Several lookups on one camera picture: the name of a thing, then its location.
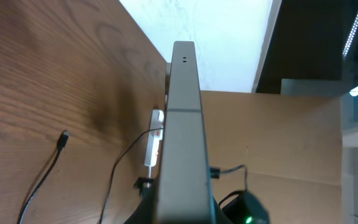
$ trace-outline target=white ceiling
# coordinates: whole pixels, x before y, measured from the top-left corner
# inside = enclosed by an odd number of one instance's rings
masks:
[[[202,90],[250,93],[272,1],[121,0],[121,3],[166,61],[171,61],[174,41],[195,42]]]

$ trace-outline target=green light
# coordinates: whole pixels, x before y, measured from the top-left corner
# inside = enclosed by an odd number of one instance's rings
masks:
[[[246,219],[246,224],[251,223],[251,222],[252,222],[252,220],[253,220],[253,218],[252,218],[252,217],[248,217],[248,218]]]

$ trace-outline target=led strip light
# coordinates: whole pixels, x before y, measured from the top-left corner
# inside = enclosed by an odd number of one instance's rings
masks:
[[[352,29],[351,29],[351,33],[349,34],[349,36],[347,37],[347,42],[346,42],[346,45],[345,45],[345,48],[343,49],[343,57],[345,58],[351,45],[352,45],[352,41],[353,41],[353,38],[356,34],[356,31],[357,31],[357,28],[358,28],[358,13],[357,13],[357,16],[356,16],[356,19],[354,20],[353,22],[353,26],[352,26]]]

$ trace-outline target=white power strip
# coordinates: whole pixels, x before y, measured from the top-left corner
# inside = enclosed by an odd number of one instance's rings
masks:
[[[150,129],[163,128],[164,112],[162,110],[153,110],[152,119],[150,122]],[[163,130],[156,130],[149,132],[147,140],[146,157],[144,165],[149,167],[149,175],[151,167],[155,166],[158,158],[158,148],[162,140]]]

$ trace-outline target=brown wood surface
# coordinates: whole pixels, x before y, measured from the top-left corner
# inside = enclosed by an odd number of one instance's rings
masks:
[[[163,107],[165,61],[118,1],[0,0],[0,223],[15,223],[62,130],[67,147],[24,223],[96,223],[116,156]],[[144,144],[114,178],[106,223],[139,202]]]

